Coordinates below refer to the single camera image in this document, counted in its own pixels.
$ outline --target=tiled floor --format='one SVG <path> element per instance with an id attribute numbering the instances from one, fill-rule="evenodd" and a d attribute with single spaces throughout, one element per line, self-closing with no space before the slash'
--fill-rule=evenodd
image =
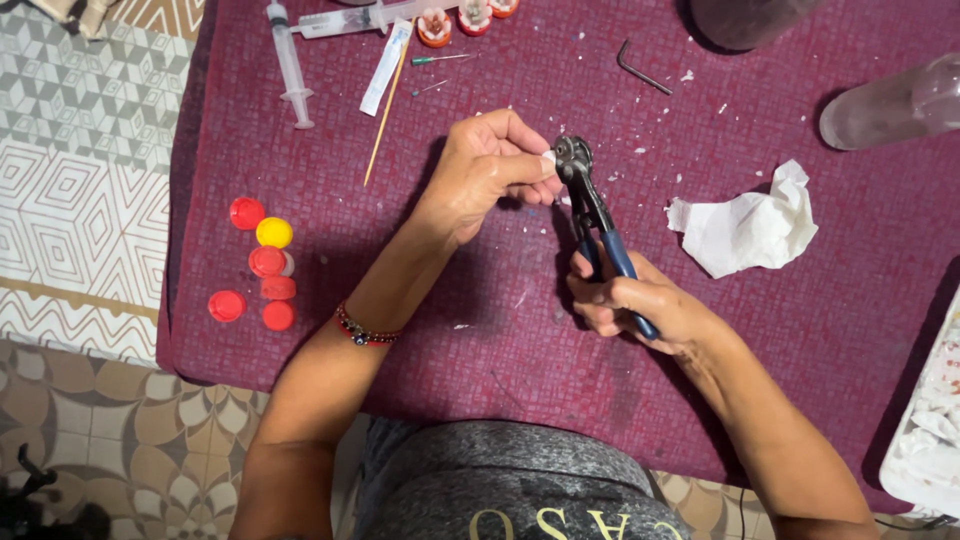
<path id="1" fill-rule="evenodd" d="M 22 484 L 16 452 L 26 442 L 35 463 L 60 474 L 35 497 L 48 521 L 70 523 L 94 503 L 117 540 L 225 539 L 266 402 L 249 390 L 201 388 L 139 366 L 0 340 L 0 476 Z M 740 537 L 739 488 L 657 476 L 694 540 Z M 744 517 L 747 538 L 774 539 L 752 491 Z M 960 540 L 960 529 L 913 536 L 881 529 L 884 540 Z"/>

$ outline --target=red bracelet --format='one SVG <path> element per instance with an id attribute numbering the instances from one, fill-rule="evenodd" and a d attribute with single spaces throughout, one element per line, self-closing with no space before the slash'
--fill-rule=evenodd
<path id="1" fill-rule="evenodd" d="M 386 347 L 395 342 L 402 331 L 366 331 L 347 315 L 347 301 L 344 300 L 337 306 L 337 320 L 340 322 L 340 330 L 346 337 L 353 340 L 357 345 L 370 345 L 371 347 Z"/>

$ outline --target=tissue paper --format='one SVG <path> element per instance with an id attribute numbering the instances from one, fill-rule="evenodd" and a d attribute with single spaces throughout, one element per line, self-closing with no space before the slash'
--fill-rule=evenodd
<path id="1" fill-rule="evenodd" d="M 675 198 L 666 210 L 667 227 L 684 233 L 684 250 L 715 279 L 751 266 L 782 268 L 817 233 L 808 180 L 790 160 L 774 172 L 769 195 L 744 193 L 715 204 Z"/>

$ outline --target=needle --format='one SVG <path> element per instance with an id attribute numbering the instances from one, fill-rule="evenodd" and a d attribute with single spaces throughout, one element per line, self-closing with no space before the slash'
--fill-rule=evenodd
<path id="1" fill-rule="evenodd" d="M 442 83 L 436 83 L 435 85 L 432 85 L 432 86 L 428 86 L 428 87 L 424 88 L 423 90 L 414 90 L 414 91 L 413 91 L 413 96 L 414 96 L 414 97 L 417 97 L 421 92 L 425 92 L 425 91 L 427 91 L 427 90 L 429 90 L 429 89 L 436 88 L 437 86 L 442 85 L 442 84 L 445 83 L 446 81 L 443 81 Z"/>
<path id="2" fill-rule="evenodd" d="M 452 56 L 452 57 L 436 57 L 436 58 L 434 58 L 434 57 L 413 57 L 413 59 L 410 60 L 410 63 L 411 63 L 411 65 L 424 65 L 425 63 L 430 63 L 430 62 L 432 62 L 432 61 L 434 61 L 434 60 L 448 60 L 448 59 L 451 59 L 451 58 L 464 58 L 464 57 L 468 57 L 468 56 L 470 56 L 470 55 L 454 55 L 454 56 Z"/>

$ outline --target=plastic bottle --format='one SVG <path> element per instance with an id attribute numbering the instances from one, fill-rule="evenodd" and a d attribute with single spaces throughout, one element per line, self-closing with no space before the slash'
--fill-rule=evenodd
<path id="1" fill-rule="evenodd" d="M 704 36 L 731 51 L 765 45 L 801 21 L 822 0 L 689 0 Z"/>
<path id="2" fill-rule="evenodd" d="M 824 142 L 871 148 L 960 129 L 960 53 L 837 96 L 820 116 Z"/>

